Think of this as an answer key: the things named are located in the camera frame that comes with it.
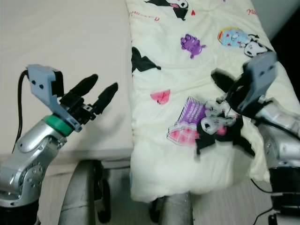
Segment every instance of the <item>red heart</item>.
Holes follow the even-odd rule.
[[[161,92],[156,92],[153,94],[150,94],[151,98],[160,105],[166,104],[169,101],[171,90],[164,90]]]

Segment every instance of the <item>white bed sheet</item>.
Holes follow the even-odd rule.
[[[207,147],[199,160],[195,158],[195,146],[180,146],[167,138],[168,129],[177,122],[188,97],[205,103],[223,95],[210,78],[212,70],[220,68],[238,78],[242,65],[250,60],[244,46],[234,47],[228,45],[233,42],[218,40],[222,30],[240,28],[243,32],[236,30],[240,37],[242,33],[247,33],[247,38],[248,34],[258,35],[259,43],[272,49],[251,1],[127,0],[127,7],[132,46],[139,51],[140,56],[135,58],[141,63],[134,62],[137,69],[133,72],[132,198],[149,202],[187,191],[202,194],[245,177],[268,180],[263,140],[247,119],[242,135],[252,143],[256,153],[253,160],[230,142]],[[179,8],[186,11],[179,13]],[[180,43],[186,34],[205,45],[193,59]],[[152,68],[145,68],[143,57],[151,60]],[[278,76],[267,97],[275,97],[285,108],[300,112],[286,71],[280,63],[276,70]],[[164,92],[164,97],[157,99],[157,92],[165,90],[170,90],[169,98]]]
[[[103,115],[74,132],[55,162],[128,159],[133,149],[129,96],[130,32],[123,0],[2,0],[0,31],[0,161],[12,151],[18,129],[17,82],[28,64],[63,73],[67,93],[94,73],[99,79],[84,99],[93,103],[114,82],[119,90]],[[23,134],[50,110],[23,82]]]

